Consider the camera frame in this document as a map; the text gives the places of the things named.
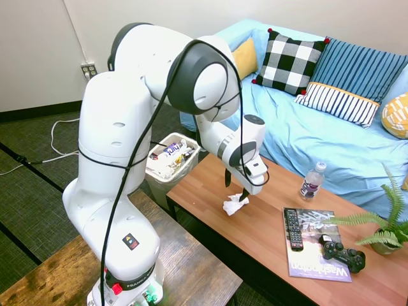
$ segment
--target wooden table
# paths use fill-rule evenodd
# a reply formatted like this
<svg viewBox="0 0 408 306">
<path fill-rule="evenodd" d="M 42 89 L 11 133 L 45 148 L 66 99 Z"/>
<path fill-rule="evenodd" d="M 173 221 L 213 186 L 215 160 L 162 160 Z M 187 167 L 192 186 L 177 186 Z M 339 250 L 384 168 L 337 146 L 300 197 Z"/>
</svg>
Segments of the wooden table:
<svg viewBox="0 0 408 306">
<path fill-rule="evenodd" d="M 359 249 L 367 257 L 365 269 L 352 276 L 352 283 L 289 276 L 283 207 L 333 210 L 337 216 L 364 210 L 324 189 L 312 202 L 305 202 L 298 195 L 301 177 L 266 159 L 264 162 L 269 167 L 269 183 L 258 195 L 249 196 L 249 204 L 231 217 L 222 209 L 222 203 L 228 200 L 227 195 L 241 193 L 242 187 L 233 178 L 225 188 L 225 168 L 213 155 L 184 177 L 168 197 L 319 305 L 406 305 L 407 249 L 385 257 L 370 246 L 354 245 L 375 231 L 373 224 L 339 227 L 345 247 Z"/>
<path fill-rule="evenodd" d="M 141 191 L 130 199 L 161 238 L 158 305 L 226 305 L 242 280 Z M 0 305 L 85 305 L 98 277 L 99 261 L 78 236 L 0 295 Z"/>
</svg>

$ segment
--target yellow patterned pillow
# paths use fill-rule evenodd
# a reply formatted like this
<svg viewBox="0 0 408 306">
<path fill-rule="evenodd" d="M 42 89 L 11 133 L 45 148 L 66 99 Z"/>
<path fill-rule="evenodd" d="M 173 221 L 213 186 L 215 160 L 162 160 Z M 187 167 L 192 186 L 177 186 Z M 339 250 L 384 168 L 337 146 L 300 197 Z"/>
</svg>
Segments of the yellow patterned pillow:
<svg viewBox="0 0 408 306">
<path fill-rule="evenodd" d="M 408 139 L 408 92 L 391 100 L 384 107 L 381 121 L 392 135 Z"/>
</svg>

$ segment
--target water bottle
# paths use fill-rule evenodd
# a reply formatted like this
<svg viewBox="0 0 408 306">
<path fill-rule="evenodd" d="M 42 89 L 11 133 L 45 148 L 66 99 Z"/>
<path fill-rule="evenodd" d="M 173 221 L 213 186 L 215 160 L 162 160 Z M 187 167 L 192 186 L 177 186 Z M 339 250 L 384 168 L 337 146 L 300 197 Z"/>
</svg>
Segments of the water bottle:
<svg viewBox="0 0 408 306">
<path fill-rule="evenodd" d="M 324 181 L 323 172 L 326 169 L 326 164 L 322 161 L 316 164 L 314 169 L 308 172 L 303 180 L 302 187 L 300 188 L 300 197 L 305 201 L 313 199 L 322 186 Z"/>
</svg>

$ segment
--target magazine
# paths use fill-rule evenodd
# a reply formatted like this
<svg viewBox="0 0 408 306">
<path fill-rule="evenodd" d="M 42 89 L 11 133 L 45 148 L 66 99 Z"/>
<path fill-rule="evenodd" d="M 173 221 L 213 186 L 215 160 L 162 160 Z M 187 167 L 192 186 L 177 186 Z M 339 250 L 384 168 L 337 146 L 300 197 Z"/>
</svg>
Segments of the magazine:
<svg viewBox="0 0 408 306">
<path fill-rule="evenodd" d="M 351 282 L 348 266 L 336 259 L 324 259 L 323 248 L 319 243 L 319 238 L 322 234 L 329 235 L 334 242 L 341 242 L 337 226 L 321 222 L 333 217 L 334 212 L 302 208 L 296 208 L 296 212 L 303 239 L 303 250 L 300 252 L 292 251 L 291 249 L 288 226 L 284 217 L 289 276 Z"/>
</svg>

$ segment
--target couch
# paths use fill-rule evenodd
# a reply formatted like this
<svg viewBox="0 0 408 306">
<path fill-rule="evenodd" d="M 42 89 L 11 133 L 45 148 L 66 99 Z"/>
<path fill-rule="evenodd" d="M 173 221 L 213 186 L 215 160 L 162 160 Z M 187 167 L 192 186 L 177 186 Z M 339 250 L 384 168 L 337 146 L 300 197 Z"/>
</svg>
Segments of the couch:
<svg viewBox="0 0 408 306">
<path fill-rule="evenodd" d="M 216 35 L 228 42 L 231 51 L 252 37 L 258 74 L 268 43 L 267 29 L 270 27 L 295 40 L 324 40 L 324 37 L 255 20 L 243 20 Z M 391 170 L 402 185 L 408 173 L 408 140 L 396 138 L 383 128 L 381 111 L 389 100 L 408 92 L 408 67 L 391 86 L 368 129 L 296 104 L 293 102 L 295 97 L 286 92 L 252 84 L 251 80 L 256 74 L 242 80 L 242 93 L 244 114 L 257 115 L 266 124 L 261 155 L 301 176 L 306 176 L 317 161 L 324 161 L 327 164 L 323 184 L 325 189 L 387 217 L 390 206 L 381 185 L 390 182 L 381 163 Z M 180 121 L 187 129 L 195 131 L 191 115 L 181 113 Z M 239 111 L 222 123 L 236 130 L 240 124 Z M 408 203 L 408 191 L 403 194 Z M 408 209 L 400 218 L 403 219 L 408 219 Z"/>
</svg>

